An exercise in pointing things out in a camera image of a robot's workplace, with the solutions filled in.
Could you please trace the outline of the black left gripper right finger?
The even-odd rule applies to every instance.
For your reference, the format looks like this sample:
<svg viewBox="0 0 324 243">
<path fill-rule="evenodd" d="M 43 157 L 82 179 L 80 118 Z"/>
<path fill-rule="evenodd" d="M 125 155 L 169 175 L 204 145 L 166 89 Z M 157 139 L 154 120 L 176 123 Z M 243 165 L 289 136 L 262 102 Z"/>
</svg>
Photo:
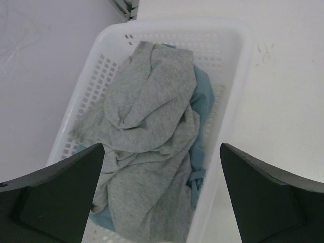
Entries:
<svg viewBox="0 0 324 243">
<path fill-rule="evenodd" d="M 323 242 L 323 183 L 228 143 L 220 159 L 243 242 Z"/>
</svg>

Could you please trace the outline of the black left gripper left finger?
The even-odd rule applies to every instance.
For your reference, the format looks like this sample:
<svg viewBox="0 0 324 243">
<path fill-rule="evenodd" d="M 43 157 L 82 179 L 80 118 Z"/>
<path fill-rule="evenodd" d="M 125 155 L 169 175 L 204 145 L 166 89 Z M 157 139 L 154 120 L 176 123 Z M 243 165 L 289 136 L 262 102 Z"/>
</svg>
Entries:
<svg viewBox="0 0 324 243">
<path fill-rule="evenodd" d="M 103 145 L 1 183 L 1 242 L 81 242 Z"/>
</svg>

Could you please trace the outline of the grey t-shirt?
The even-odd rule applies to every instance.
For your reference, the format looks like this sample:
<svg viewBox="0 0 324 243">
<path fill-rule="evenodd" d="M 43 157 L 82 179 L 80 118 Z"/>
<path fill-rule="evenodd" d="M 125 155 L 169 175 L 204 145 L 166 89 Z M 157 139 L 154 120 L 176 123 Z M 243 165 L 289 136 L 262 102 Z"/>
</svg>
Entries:
<svg viewBox="0 0 324 243">
<path fill-rule="evenodd" d="M 104 147 L 92 213 L 108 205 L 116 232 L 134 242 L 185 242 L 193 216 L 189 150 L 200 127 L 190 105 L 193 52 L 142 47 L 70 134 L 84 147 Z"/>
</svg>

